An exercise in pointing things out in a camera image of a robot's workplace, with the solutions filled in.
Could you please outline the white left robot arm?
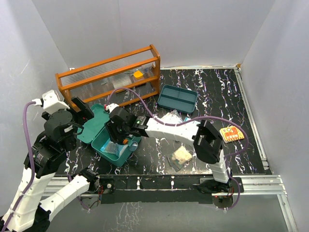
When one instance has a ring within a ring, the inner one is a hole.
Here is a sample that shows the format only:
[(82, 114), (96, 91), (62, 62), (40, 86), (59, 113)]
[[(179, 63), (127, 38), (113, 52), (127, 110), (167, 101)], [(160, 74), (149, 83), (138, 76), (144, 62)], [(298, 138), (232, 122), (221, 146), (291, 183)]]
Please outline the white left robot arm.
[[(79, 108), (74, 110), (58, 97), (51, 100), (34, 99), (27, 103), (23, 111), (23, 126), (28, 148), (24, 161), (21, 182), (9, 210), (0, 218), (0, 229), (3, 232), (44, 232), (51, 221), (66, 205), (78, 199), (85, 192), (94, 193), (99, 189), (98, 173), (84, 168), (69, 183), (47, 199), (42, 195), (48, 183), (55, 176), (67, 153), (77, 146), (77, 136), (83, 132), (83, 125), (94, 118), (94, 113), (80, 98), (72, 102)], [(36, 141), (30, 142), (27, 109), (30, 105), (44, 108), (44, 130)]]

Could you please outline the clear bag cotton balls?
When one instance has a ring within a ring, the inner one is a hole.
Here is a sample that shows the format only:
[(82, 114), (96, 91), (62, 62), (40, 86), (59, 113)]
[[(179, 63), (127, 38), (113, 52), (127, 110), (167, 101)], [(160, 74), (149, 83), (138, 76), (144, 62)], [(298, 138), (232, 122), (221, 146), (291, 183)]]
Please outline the clear bag cotton balls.
[(187, 151), (184, 146), (180, 146), (172, 154), (167, 155), (169, 165), (178, 172), (185, 164), (190, 162), (192, 155)]

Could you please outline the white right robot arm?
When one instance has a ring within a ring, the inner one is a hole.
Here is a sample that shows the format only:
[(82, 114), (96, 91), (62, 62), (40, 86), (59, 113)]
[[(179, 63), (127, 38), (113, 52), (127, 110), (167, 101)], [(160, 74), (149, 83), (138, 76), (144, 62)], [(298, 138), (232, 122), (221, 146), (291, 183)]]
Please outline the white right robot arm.
[(106, 105), (104, 109), (109, 113), (105, 128), (112, 142), (123, 145), (132, 135), (184, 143), (194, 148), (197, 158), (211, 168), (212, 179), (200, 184), (200, 191), (218, 193), (231, 189), (231, 170), (225, 163), (222, 136), (207, 120), (202, 119), (197, 125), (192, 119), (170, 124), (155, 117), (135, 116), (117, 104)]

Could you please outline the blue cotton swab packet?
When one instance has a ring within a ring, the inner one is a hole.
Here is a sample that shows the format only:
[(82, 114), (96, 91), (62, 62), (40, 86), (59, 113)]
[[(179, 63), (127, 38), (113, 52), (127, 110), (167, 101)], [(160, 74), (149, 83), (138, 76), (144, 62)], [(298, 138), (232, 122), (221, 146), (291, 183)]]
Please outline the blue cotton swab packet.
[(119, 145), (117, 143), (113, 143), (112, 141), (108, 140), (100, 149), (101, 152), (109, 153), (116, 155), (117, 157), (121, 157), (121, 155), (126, 150), (127, 145)]

